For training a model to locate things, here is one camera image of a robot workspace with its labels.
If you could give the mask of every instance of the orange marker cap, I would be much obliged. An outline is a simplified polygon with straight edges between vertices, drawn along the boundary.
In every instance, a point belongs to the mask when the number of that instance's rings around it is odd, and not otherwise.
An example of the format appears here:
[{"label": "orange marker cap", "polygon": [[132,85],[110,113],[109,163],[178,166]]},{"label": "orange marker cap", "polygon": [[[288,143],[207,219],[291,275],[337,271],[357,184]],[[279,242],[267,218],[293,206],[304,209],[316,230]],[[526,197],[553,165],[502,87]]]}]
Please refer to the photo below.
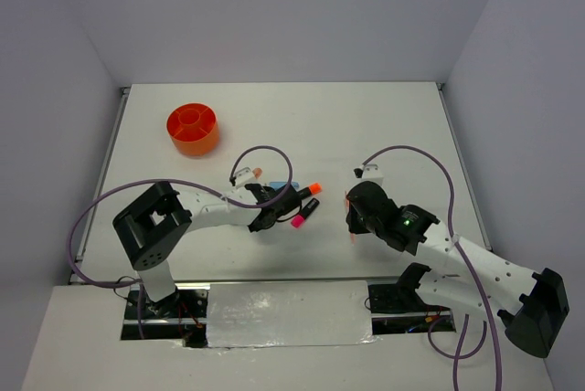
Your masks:
[{"label": "orange marker cap", "polygon": [[311,195],[316,195],[317,193],[321,193],[321,185],[319,183],[314,183],[309,185],[309,190],[311,190]]}]

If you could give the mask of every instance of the marker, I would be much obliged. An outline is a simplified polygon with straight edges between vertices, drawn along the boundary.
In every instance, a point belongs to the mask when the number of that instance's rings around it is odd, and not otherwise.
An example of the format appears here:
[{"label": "marker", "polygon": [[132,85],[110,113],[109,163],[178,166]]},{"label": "marker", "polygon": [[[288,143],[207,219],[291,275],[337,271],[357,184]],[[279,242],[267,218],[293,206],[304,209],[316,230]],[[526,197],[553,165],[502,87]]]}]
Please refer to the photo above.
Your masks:
[{"label": "marker", "polygon": [[319,201],[315,198],[311,199],[306,206],[303,207],[301,213],[292,218],[291,225],[295,228],[301,227],[307,217],[309,217],[315,209],[319,206]]},{"label": "marker", "polygon": [[[284,187],[286,185],[286,181],[270,181],[268,183],[269,187],[272,187],[274,190],[278,190],[281,187]],[[296,181],[291,181],[291,187],[294,188],[295,190],[299,189],[299,183],[297,183]]]},{"label": "marker", "polygon": [[321,185],[319,183],[311,184],[297,192],[301,199],[306,199],[307,197],[314,196],[317,193],[321,193]]}]

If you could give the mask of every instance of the black mount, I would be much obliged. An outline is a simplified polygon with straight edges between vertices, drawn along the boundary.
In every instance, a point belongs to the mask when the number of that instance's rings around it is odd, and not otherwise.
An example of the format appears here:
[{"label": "black mount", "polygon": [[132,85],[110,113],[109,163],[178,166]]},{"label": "black mount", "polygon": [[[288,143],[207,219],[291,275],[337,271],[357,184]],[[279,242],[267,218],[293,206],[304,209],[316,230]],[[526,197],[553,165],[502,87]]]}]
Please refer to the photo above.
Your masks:
[{"label": "black mount", "polygon": [[[113,220],[134,270],[152,269],[166,260],[191,225],[178,192],[167,181],[152,185]],[[160,223],[154,214],[164,217]]]},{"label": "black mount", "polygon": [[532,274],[537,281],[530,295],[521,295],[522,307],[516,315],[501,310],[497,315],[505,325],[505,335],[518,348],[535,357],[550,353],[558,332],[569,314],[565,284],[554,270]]}]

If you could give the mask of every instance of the cable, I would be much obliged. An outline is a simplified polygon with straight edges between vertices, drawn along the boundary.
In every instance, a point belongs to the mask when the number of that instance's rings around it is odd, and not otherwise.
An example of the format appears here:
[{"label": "cable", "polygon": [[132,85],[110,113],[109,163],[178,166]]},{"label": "cable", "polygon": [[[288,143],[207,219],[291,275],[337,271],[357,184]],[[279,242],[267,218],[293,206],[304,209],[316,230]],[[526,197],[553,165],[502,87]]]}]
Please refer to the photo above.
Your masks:
[{"label": "cable", "polygon": [[[437,158],[432,156],[430,153],[427,153],[427,152],[425,152],[422,149],[419,149],[417,147],[400,144],[400,145],[396,145],[396,146],[389,146],[389,147],[386,147],[380,151],[377,151],[376,153],[371,155],[369,158],[367,158],[363,162],[363,165],[369,164],[374,158],[378,157],[379,155],[383,154],[384,152],[395,151],[398,149],[413,151],[413,152],[420,153],[421,155],[426,156],[431,161],[433,161],[435,164],[437,164],[437,166],[441,169],[441,171],[445,175],[445,178],[447,179],[447,184],[449,185],[449,194],[450,194],[449,195],[449,209],[447,210],[447,228],[449,229],[449,235],[453,238],[455,235],[455,231],[453,228],[453,206],[455,204],[455,186],[453,184],[453,180],[452,180],[451,176],[449,175],[449,172],[447,171],[445,166],[442,165],[442,163]],[[492,312],[492,307],[491,307],[490,302],[487,298],[487,293],[485,293],[485,289],[484,289],[484,286],[482,285],[482,281],[480,280],[479,275],[477,274],[477,271],[473,267],[472,262],[467,257],[467,254],[465,254],[465,251],[463,250],[462,246],[459,244],[459,240],[455,240],[453,245],[457,248],[457,250],[461,254],[461,257],[462,257],[463,261],[465,262],[467,269],[472,274],[473,281],[475,281],[475,285],[477,286],[477,290],[479,290],[479,294],[482,297],[483,303],[485,304],[485,312],[487,314],[487,321],[488,321],[488,324],[490,326],[490,333],[492,334],[492,340],[494,341],[495,390],[501,391],[501,389],[502,389],[502,354],[501,354],[501,349],[500,349],[500,342],[499,342],[498,336],[497,336],[497,330],[495,328],[495,319],[494,319],[494,314]],[[462,333],[461,333],[461,336],[459,338],[459,344],[461,347],[463,347],[463,339],[464,339],[465,333],[467,331],[466,326],[464,326],[464,327],[465,327],[465,332],[462,329]],[[459,354],[460,353],[455,353],[455,359],[453,362],[453,368],[454,368],[454,370],[453,370],[453,386],[455,387],[456,391],[459,389],[458,385],[457,385],[457,381],[456,381],[456,376],[457,376],[456,368],[457,368],[457,365],[459,364]]]},{"label": "cable", "polygon": [[[432,348],[435,349],[435,351],[445,357],[448,357],[449,359],[455,359],[455,356],[453,354],[448,354],[446,352],[444,352],[442,349],[440,349],[437,344],[432,340],[432,331],[435,330],[435,326],[439,323],[439,322],[443,322],[449,319],[449,316],[442,316],[440,318],[435,319],[432,324],[431,327],[429,327],[429,331],[427,332],[427,337],[429,338],[429,343],[431,344]],[[459,359],[469,359],[472,356],[475,356],[484,346],[485,343],[485,338],[487,337],[487,323],[484,322],[484,332],[482,333],[482,338],[480,339],[479,343],[477,344],[477,346],[468,354],[462,354],[461,356],[459,356]]]},{"label": "cable", "polygon": [[228,197],[225,197],[222,193],[218,192],[217,190],[214,190],[213,188],[207,187],[205,185],[197,184],[197,183],[192,183],[190,181],[185,181],[182,179],[153,178],[153,179],[144,179],[141,181],[134,181],[132,183],[120,185],[118,187],[113,188],[112,190],[105,192],[104,194],[98,196],[93,201],[91,201],[90,205],[85,210],[83,210],[83,212],[81,212],[80,216],[73,223],[73,227],[71,227],[71,230],[69,231],[69,234],[67,236],[67,262],[68,262],[69,266],[71,267],[71,270],[73,270],[75,275],[77,275],[80,279],[82,279],[83,281],[85,281],[88,284],[91,284],[93,286],[97,286],[98,288],[104,288],[104,289],[126,288],[128,286],[132,286],[134,283],[139,282],[139,279],[134,279],[132,281],[123,281],[123,282],[110,282],[110,281],[93,280],[90,277],[88,277],[87,275],[85,275],[81,271],[81,269],[77,266],[77,264],[75,263],[75,257],[73,255],[73,235],[75,234],[75,231],[77,230],[78,226],[80,225],[81,220],[83,220],[83,218],[96,205],[98,205],[105,198],[112,196],[112,195],[115,195],[116,193],[121,192],[122,190],[126,190],[128,188],[136,187],[138,185],[155,184],[155,183],[159,183],[161,181],[166,181],[166,182],[171,183],[171,184],[186,185],[188,187],[198,188],[199,190],[203,190],[204,192],[208,192],[208,193],[212,194],[213,196],[219,197],[220,199],[225,199],[233,206],[239,206],[241,208],[266,208],[267,206],[271,206],[272,204],[278,202],[286,194],[287,190],[291,187],[291,181],[293,179],[293,165],[291,164],[291,160],[286,155],[286,153],[284,153],[283,151],[281,151],[277,147],[273,147],[273,146],[269,146],[269,145],[259,145],[259,146],[250,147],[249,149],[245,150],[238,157],[238,159],[236,160],[236,163],[234,163],[234,165],[231,169],[231,173],[229,175],[229,179],[231,180],[234,177],[234,174],[236,172],[236,168],[238,167],[239,162],[241,161],[241,159],[245,155],[247,155],[248,153],[253,152],[253,151],[258,151],[260,149],[274,151],[276,153],[279,153],[281,155],[281,157],[284,159],[284,161],[286,162],[286,165],[288,166],[288,169],[289,169],[289,177],[288,177],[288,180],[286,182],[286,185],[284,186],[283,190],[277,196],[275,196],[273,199],[271,199],[270,201],[263,202],[263,203],[257,204],[257,205],[244,204],[244,203],[237,201],[235,199],[230,199]]},{"label": "cable", "polygon": [[[136,282],[136,279],[134,277],[130,277],[129,275],[122,275],[119,279],[117,279],[116,283],[120,283],[120,281],[122,281],[124,279],[130,279],[130,280],[133,280],[134,282]],[[116,295],[117,297],[122,298],[123,300],[127,300],[131,304],[134,304],[134,300],[130,300],[129,297],[124,297],[123,295],[120,295],[116,291],[116,289],[120,289],[120,288],[112,288],[114,295]]]},{"label": "cable", "polygon": [[459,391],[459,378],[457,377],[457,367],[459,366],[459,360],[461,359],[461,350],[463,349],[463,340],[467,334],[467,324],[469,324],[469,315],[465,315],[463,320],[463,328],[461,329],[461,336],[457,343],[457,349],[455,350],[455,356],[453,357],[453,389]]},{"label": "cable", "polygon": [[138,322],[138,334],[140,334],[140,339],[144,339],[143,298],[144,298],[144,285],[142,283],[140,283],[140,288],[138,289],[138,304],[136,305],[136,321]]}]

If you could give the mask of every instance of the orange bowl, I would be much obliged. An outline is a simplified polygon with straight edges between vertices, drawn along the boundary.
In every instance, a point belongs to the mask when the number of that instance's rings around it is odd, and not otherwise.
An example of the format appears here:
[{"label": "orange bowl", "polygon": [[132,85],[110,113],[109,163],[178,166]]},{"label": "orange bowl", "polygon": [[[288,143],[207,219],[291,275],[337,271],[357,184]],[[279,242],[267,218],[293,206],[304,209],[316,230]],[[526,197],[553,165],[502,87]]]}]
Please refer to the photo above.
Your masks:
[{"label": "orange bowl", "polygon": [[205,155],[219,141],[216,114],[201,103],[188,103],[174,110],[168,116],[166,130],[178,151],[189,156]]}]

